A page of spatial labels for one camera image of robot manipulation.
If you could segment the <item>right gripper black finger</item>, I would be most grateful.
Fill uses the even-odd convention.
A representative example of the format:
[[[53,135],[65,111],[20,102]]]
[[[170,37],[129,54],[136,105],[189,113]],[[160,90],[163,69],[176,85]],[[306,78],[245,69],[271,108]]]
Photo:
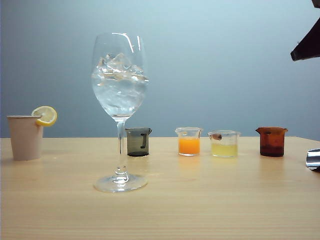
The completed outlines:
[[[320,57],[320,19],[292,50],[290,56],[294,62]]]

